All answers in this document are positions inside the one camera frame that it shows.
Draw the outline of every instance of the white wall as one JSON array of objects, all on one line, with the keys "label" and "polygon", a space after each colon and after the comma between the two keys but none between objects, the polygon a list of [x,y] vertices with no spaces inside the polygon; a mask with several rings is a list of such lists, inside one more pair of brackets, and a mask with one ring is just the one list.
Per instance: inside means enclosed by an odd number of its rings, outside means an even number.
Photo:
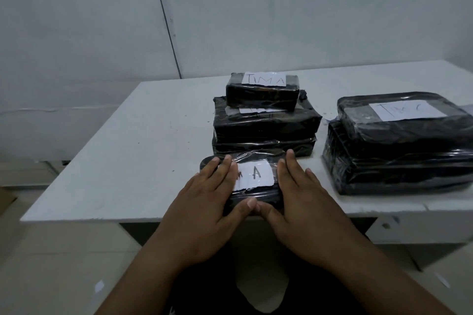
[{"label": "white wall", "polygon": [[473,69],[473,0],[163,0],[183,77],[448,59]]},{"label": "white wall", "polygon": [[159,0],[0,8],[0,161],[71,159],[139,81],[178,78]]}]

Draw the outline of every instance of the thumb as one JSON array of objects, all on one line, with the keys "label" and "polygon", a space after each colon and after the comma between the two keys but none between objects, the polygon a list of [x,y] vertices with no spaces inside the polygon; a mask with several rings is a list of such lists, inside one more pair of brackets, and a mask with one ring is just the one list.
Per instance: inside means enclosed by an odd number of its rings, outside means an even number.
[{"label": "thumb", "polygon": [[267,221],[274,230],[276,237],[281,240],[281,237],[286,231],[286,219],[279,213],[272,205],[265,202],[258,202],[260,208],[260,216]]},{"label": "thumb", "polygon": [[244,199],[233,208],[228,216],[222,217],[219,221],[219,225],[226,233],[228,239],[231,238],[235,229],[245,220],[255,207],[256,198],[251,197]]}]

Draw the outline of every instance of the small black package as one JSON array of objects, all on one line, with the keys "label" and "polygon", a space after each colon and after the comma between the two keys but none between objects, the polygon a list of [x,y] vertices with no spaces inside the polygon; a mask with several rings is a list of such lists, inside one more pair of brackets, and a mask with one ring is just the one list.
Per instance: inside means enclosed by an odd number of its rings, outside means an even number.
[{"label": "small black package", "polygon": [[232,73],[226,93],[231,107],[292,111],[299,97],[299,78],[284,73]]},{"label": "small black package", "polygon": [[352,140],[394,144],[473,138],[473,116],[431,92],[342,97],[338,115]]},{"label": "small black package", "polygon": [[[238,180],[223,210],[227,215],[238,203],[250,197],[256,197],[259,201],[269,203],[275,208],[282,208],[282,193],[278,185],[277,164],[286,154],[283,150],[259,150],[231,155],[238,163]],[[206,157],[200,164],[202,170],[214,156]]]},{"label": "small black package", "polygon": [[282,149],[287,151],[292,149],[296,157],[308,157],[312,154],[314,145],[316,143],[316,137],[306,138],[304,140],[290,140],[290,141],[279,141],[279,140],[267,140],[267,141],[244,141],[244,142],[217,142],[217,139],[212,138],[213,153],[216,156],[229,153],[240,153],[247,151],[257,150],[269,150],[269,149]]},{"label": "small black package", "polygon": [[265,140],[303,140],[313,138],[322,116],[301,90],[296,109],[290,111],[242,113],[227,105],[225,96],[214,97],[213,127],[218,142],[258,142]]},{"label": "small black package", "polygon": [[340,194],[444,192],[473,182],[473,144],[353,142],[340,121],[329,123],[322,158]]}]

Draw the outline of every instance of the black wrapped box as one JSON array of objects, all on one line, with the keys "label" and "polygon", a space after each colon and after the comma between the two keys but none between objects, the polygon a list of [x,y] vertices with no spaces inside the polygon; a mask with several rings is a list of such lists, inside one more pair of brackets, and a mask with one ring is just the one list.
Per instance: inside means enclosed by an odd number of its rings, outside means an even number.
[{"label": "black wrapped box", "polygon": [[219,143],[259,142],[266,140],[291,141],[313,138],[322,116],[307,100],[301,90],[298,105],[293,112],[262,112],[242,114],[227,106],[225,96],[214,97],[213,127]]},{"label": "black wrapped box", "polygon": [[329,123],[322,158],[340,194],[442,192],[473,182],[473,144],[353,142],[340,121]]},{"label": "black wrapped box", "polygon": [[[236,153],[231,156],[239,165],[246,162],[267,160],[273,173],[274,185],[234,191],[225,203],[223,214],[227,215],[238,203],[251,197],[256,197],[259,201],[269,203],[275,208],[281,209],[283,207],[283,201],[282,192],[278,185],[277,164],[281,158],[286,158],[285,152],[283,150],[259,150]],[[220,163],[222,163],[223,157],[224,156],[220,157]],[[200,164],[200,169],[202,170],[205,165],[212,160],[212,158],[214,158],[214,156],[204,158]]]},{"label": "black wrapped box", "polygon": [[279,141],[279,140],[267,140],[257,142],[217,142],[217,139],[212,138],[212,149],[216,156],[225,156],[228,153],[240,153],[247,151],[257,150],[271,150],[271,149],[282,149],[287,151],[292,149],[296,157],[308,157],[312,154],[314,145],[316,143],[316,137],[307,138],[304,140],[290,140],[290,141]]},{"label": "black wrapped box", "polygon": [[299,97],[297,75],[286,75],[285,86],[242,83],[244,76],[245,73],[231,74],[226,92],[229,106],[294,110]]},{"label": "black wrapped box", "polygon": [[342,97],[337,107],[352,140],[394,144],[473,138],[473,116],[431,92]]}]

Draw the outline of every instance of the person's right hand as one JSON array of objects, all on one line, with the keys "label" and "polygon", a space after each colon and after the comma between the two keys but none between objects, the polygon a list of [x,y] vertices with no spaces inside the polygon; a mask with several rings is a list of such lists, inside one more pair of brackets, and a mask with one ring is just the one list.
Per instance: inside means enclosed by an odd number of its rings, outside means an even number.
[{"label": "person's right hand", "polygon": [[304,172],[292,150],[286,152],[286,161],[278,163],[278,180],[284,215],[258,202],[260,215],[278,240],[300,258],[329,270],[369,244],[313,172]]}]

